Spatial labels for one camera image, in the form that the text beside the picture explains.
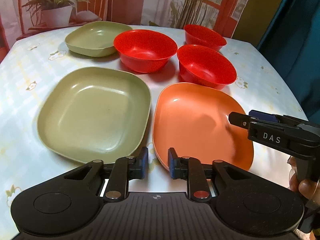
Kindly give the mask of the person's right hand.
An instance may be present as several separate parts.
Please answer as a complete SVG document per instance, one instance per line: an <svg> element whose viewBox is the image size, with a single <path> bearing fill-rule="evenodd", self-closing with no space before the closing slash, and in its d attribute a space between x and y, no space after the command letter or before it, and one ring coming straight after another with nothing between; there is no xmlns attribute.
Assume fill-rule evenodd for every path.
<svg viewBox="0 0 320 240"><path fill-rule="evenodd" d="M297 165L294 157L289 157L287 163L291 166L289 173L289 187L294 192L299 192L302 196L308 200L313 201L319 205L319 181L304 179L299 181L297 178Z"/></svg>

